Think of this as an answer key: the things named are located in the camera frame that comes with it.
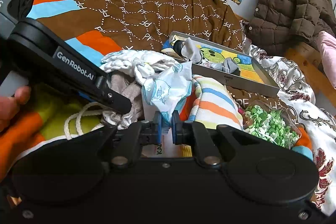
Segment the person's left hand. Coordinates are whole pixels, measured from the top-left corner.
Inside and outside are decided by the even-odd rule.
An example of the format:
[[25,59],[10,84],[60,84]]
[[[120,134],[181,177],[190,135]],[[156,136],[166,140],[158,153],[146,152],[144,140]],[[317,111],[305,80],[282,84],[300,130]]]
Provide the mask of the person's left hand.
[[16,90],[13,97],[3,97],[1,96],[0,105],[0,130],[6,129],[11,120],[18,114],[21,106],[25,105],[31,94],[31,88],[28,86],[20,87]]

